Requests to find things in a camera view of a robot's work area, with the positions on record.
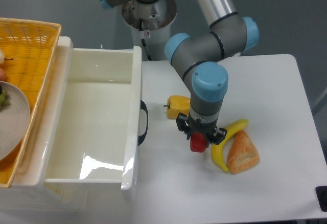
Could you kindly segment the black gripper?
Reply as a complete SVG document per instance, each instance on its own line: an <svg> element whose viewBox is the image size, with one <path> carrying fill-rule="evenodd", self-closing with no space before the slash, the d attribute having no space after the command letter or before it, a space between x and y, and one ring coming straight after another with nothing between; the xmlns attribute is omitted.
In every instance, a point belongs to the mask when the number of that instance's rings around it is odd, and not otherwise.
<svg viewBox="0 0 327 224"><path fill-rule="evenodd" d="M217 118L211 122L206 122L203 118L192 118L191 116L183 113L179 113L176 118L176 124L179 131L182 131L186 134L186 139L189 140L191 134L194 132L199 132L205 135L206 146L210 144L220 145L223 140L226 138L227 129L217 127Z"/></svg>

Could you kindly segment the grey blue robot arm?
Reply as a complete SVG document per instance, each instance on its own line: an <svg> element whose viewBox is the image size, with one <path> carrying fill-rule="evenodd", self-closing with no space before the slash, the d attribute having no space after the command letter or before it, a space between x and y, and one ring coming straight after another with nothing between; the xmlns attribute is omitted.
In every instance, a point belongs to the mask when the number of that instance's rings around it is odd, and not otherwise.
<svg viewBox="0 0 327 224"><path fill-rule="evenodd" d="M197 38L171 34L177 16L174 0L99 0L105 9L119 6L133 44L143 60L166 58L190 91L190 108L179 112L177 127L202 152L227 137L217 120L228 87L228 74L219 62L255 46L259 30L250 17L241 17L231 0L197 0L209 32Z"/></svg>

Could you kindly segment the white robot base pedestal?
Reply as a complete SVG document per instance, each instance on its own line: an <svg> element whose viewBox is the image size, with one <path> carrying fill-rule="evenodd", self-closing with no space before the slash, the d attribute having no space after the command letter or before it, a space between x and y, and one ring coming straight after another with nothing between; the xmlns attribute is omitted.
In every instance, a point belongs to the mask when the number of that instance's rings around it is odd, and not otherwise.
<svg viewBox="0 0 327 224"><path fill-rule="evenodd" d="M164 48L177 16L174 0L142 4L136 0L122 5L122 17L130 27L133 44L142 49L143 61L165 60Z"/></svg>

